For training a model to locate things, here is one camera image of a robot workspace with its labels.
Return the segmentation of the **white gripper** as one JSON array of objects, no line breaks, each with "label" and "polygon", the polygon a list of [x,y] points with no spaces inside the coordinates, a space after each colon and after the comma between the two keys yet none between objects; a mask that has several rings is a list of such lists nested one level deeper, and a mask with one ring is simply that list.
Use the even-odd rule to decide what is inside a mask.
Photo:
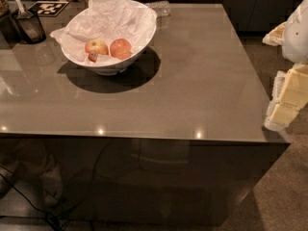
[{"label": "white gripper", "polygon": [[287,72],[277,72],[264,121],[267,129],[281,131],[308,103],[308,0],[298,5],[286,23],[267,33],[262,43],[282,45],[283,56],[295,63]]}]

